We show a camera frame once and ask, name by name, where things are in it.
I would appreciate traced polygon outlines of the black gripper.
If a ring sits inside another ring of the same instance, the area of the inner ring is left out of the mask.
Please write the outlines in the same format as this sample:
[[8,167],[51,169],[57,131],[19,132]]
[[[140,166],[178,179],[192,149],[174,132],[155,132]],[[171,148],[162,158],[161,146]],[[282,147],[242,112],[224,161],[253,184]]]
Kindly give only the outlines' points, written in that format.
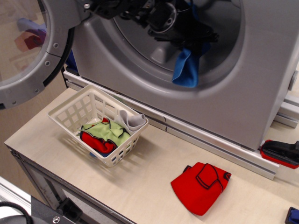
[[199,21],[194,4],[157,4],[147,23],[148,34],[155,40],[170,42],[197,55],[204,53],[204,44],[219,39],[210,26]]

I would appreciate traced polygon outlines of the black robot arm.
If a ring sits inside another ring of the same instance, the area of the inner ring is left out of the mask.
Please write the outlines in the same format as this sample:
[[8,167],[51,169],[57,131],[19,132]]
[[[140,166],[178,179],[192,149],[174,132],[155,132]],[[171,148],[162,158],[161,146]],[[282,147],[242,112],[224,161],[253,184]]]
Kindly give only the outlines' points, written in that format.
[[104,19],[132,20],[159,42],[200,54],[204,44],[217,42],[218,34],[199,21],[192,0],[81,0],[79,4]]

